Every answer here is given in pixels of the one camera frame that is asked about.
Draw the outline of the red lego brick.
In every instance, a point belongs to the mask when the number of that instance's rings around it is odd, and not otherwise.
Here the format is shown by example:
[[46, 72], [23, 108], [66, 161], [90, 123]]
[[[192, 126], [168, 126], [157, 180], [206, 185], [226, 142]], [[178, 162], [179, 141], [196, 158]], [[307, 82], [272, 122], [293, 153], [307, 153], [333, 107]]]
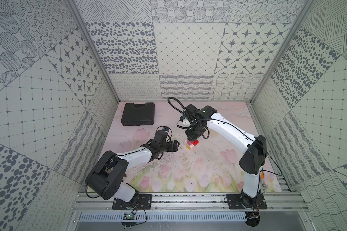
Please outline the red lego brick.
[[195, 140], [195, 141], [191, 141], [191, 145], [197, 145], [199, 143], [199, 141], [198, 140]]

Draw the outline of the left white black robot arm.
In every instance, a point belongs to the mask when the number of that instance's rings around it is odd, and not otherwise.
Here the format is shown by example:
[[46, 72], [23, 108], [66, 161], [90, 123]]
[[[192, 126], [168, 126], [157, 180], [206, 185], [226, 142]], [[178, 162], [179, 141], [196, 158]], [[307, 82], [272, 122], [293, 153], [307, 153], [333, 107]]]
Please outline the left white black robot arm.
[[139, 191], [123, 181], [125, 173], [137, 165], [160, 160], [166, 152], [177, 152], [180, 143], [172, 140], [168, 131], [168, 127], [157, 130], [154, 138], [127, 153], [106, 151], [87, 175], [86, 185], [104, 200], [115, 198], [136, 206]]

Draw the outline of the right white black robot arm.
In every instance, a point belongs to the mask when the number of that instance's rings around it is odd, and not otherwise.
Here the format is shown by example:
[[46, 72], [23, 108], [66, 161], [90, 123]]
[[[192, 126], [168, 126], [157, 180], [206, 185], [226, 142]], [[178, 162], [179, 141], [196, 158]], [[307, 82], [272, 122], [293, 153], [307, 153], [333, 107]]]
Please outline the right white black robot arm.
[[260, 191], [261, 171], [266, 161], [266, 138], [251, 135], [225, 119], [211, 106], [197, 109], [190, 104], [179, 119], [189, 141], [203, 137], [205, 131], [213, 130], [233, 143], [242, 153], [239, 165], [244, 171], [244, 185], [241, 199], [245, 207], [256, 204]]

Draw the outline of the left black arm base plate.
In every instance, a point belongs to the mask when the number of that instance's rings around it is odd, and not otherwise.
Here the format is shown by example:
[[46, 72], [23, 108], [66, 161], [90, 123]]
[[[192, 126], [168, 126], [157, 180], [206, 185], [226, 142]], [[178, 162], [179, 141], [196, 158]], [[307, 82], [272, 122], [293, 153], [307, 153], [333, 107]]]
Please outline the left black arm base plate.
[[125, 202], [121, 199], [114, 199], [112, 209], [113, 210], [127, 210], [127, 209], [150, 209], [152, 202], [151, 194], [137, 194], [133, 196], [132, 200]]

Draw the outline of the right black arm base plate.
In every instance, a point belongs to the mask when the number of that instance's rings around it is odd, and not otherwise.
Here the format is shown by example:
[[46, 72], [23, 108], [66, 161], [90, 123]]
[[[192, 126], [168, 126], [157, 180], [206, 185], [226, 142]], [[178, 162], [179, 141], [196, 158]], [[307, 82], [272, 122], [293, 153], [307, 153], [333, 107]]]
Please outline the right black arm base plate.
[[267, 209], [266, 199], [262, 193], [257, 197], [251, 198], [242, 193], [227, 194], [224, 202], [228, 204], [229, 209]]

